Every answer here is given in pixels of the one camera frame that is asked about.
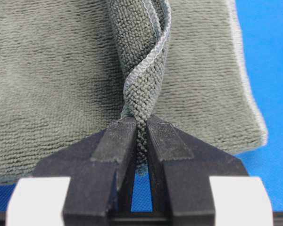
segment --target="gray microfiber towel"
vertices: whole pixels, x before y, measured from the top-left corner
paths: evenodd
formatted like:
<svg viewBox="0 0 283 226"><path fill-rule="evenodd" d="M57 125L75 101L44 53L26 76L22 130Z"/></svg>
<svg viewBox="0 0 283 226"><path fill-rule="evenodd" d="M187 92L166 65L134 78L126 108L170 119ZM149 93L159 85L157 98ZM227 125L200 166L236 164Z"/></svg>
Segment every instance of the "gray microfiber towel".
<svg viewBox="0 0 283 226"><path fill-rule="evenodd" d="M121 115L141 162L151 113L229 153L264 145L242 49L234 0L0 0L0 184Z"/></svg>

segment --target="terry loop texture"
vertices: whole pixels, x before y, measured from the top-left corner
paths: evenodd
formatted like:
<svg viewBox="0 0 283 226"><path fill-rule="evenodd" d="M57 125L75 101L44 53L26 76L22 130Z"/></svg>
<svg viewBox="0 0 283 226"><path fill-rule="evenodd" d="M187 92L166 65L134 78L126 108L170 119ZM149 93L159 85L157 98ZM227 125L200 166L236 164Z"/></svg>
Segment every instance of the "terry loop texture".
<svg viewBox="0 0 283 226"><path fill-rule="evenodd" d="M128 7L119 5L123 10L114 14L117 4ZM166 45L152 63L143 62L168 26L158 0L0 0L0 184L29 175L42 157L107 127L120 117L124 97L123 113L144 120L155 99L149 109L134 100L156 97L164 70L158 116L230 153L264 144L233 0L170 5L164 69ZM130 37L121 18L132 26ZM145 71L138 67L144 64ZM139 73L144 76L131 76ZM150 96L137 92L143 82Z"/></svg>
<svg viewBox="0 0 283 226"><path fill-rule="evenodd" d="M147 169L144 167L147 162L146 121L161 90L171 28L171 9L168 0L107 2L125 77L122 116L134 116L138 122L137 167L143 173Z"/></svg>

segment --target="blue surface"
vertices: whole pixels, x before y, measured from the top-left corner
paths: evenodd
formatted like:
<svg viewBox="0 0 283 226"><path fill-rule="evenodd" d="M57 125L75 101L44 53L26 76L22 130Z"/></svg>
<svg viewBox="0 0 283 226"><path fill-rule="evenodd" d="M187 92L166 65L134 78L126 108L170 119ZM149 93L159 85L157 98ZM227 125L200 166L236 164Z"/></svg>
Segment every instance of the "blue surface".
<svg viewBox="0 0 283 226"><path fill-rule="evenodd" d="M5 211L15 185L0 186L0 211Z"/></svg>
<svg viewBox="0 0 283 226"><path fill-rule="evenodd" d="M144 176L135 174L131 211L152 211L149 174L145 174Z"/></svg>
<svg viewBox="0 0 283 226"><path fill-rule="evenodd" d="M237 0L253 95L269 131L268 145L238 155L260 176L274 211L283 211L283 0ZM4 210L14 187L0 188ZM151 211L149 175L135 177L132 211Z"/></svg>

